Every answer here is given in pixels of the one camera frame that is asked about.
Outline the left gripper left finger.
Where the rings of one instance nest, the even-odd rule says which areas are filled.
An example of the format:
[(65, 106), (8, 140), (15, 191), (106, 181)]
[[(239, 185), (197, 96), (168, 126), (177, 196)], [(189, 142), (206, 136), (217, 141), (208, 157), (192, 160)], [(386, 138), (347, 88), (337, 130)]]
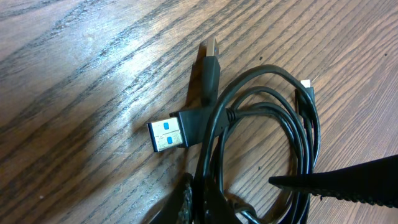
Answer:
[(185, 173), (165, 205), (150, 224), (191, 224), (193, 221), (193, 176)]

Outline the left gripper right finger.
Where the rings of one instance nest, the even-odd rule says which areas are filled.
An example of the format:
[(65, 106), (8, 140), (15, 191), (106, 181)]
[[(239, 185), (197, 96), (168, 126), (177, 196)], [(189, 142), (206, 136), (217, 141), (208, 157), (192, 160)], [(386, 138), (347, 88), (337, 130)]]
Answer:
[(397, 156), (316, 174), (270, 177), (284, 190), (338, 200), (397, 207)]

